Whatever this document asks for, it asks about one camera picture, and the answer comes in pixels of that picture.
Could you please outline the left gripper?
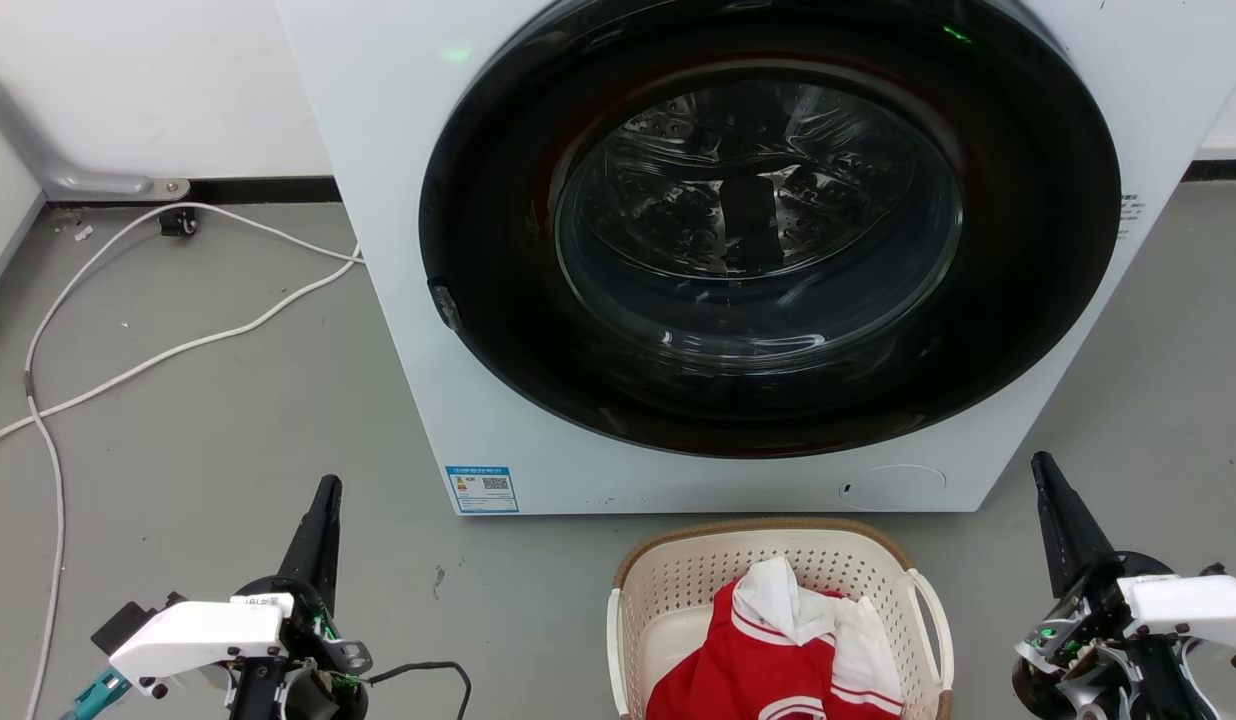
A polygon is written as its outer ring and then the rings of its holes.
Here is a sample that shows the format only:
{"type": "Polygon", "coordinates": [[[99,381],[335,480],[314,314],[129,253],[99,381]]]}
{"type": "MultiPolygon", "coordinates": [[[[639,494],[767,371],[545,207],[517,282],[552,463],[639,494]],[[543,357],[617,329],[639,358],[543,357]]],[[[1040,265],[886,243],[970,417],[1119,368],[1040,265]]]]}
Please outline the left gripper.
{"type": "Polygon", "coordinates": [[[231,597],[237,603],[289,597],[293,608],[274,643],[256,656],[234,652],[226,661],[230,719],[367,718],[361,676],[375,661],[363,642],[345,638],[334,622],[342,495],[342,479],[324,475],[278,576],[251,582],[231,597]]]}

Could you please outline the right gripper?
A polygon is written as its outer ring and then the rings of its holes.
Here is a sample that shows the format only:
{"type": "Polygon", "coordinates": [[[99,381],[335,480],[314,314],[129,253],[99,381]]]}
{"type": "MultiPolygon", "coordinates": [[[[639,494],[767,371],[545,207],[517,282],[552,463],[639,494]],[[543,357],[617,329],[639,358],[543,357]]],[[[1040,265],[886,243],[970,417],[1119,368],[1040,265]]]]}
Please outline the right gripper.
{"type": "Polygon", "coordinates": [[[1053,454],[1031,456],[1049,614],[1017,643],[1011,685],[1038,719],[1221,719],[1188,667],[1185,629],[1135,630],[1122,579],[1166,579],[1168,566],[1115,551],[1053,454]]]}

